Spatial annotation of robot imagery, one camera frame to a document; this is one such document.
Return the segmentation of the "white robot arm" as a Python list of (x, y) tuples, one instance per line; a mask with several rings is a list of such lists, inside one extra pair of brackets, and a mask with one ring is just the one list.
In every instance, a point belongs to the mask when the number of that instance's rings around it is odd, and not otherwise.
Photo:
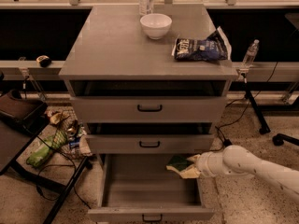
[(247, 149), (231, 145), (221, 152), (205, 152), (188, 158), (192, 164), (179, 172), (182, 178), (253, 175), (299, 203), (299, 171), (262, 160)]

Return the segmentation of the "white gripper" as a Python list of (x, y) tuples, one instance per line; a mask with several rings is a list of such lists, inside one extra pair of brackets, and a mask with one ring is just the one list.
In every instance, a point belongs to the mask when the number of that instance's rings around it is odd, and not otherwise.
[(214, 155), (213, 152), (205, 152), (203, 154), (196, 154), (187, 158), (187, 161), (196, 163), (195, 166), (190, 166), (180, 172), (180, 176), (184, 179), (203, 177), (215, 177), (209, 165), (209, 159)]

